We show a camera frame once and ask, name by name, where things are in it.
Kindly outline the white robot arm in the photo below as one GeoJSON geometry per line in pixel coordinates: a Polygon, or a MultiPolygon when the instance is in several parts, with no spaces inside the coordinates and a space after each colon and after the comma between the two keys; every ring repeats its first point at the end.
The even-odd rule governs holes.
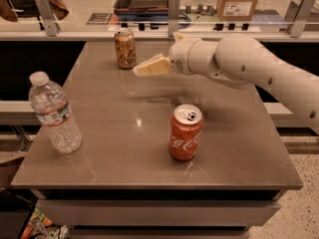
{"type": "Polygon", "coordinates": [[[139,77],[176,72],[202,75],[233,88],[254,85],[319,132],[319,77],[276,57],[255,39],[231,34],[218,42],[175,34],[168,55],[134,67],[139,77]]]}

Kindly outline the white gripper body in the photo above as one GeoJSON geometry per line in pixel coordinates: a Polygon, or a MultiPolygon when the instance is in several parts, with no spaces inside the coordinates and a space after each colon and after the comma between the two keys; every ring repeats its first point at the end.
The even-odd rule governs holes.
{"type": "Polygon", "coordinates": [[[180,74],[193,75],[199,62],[199,44],[201,40],[185,38],[176,41],[168,51],[172,69],[180,74]]]}

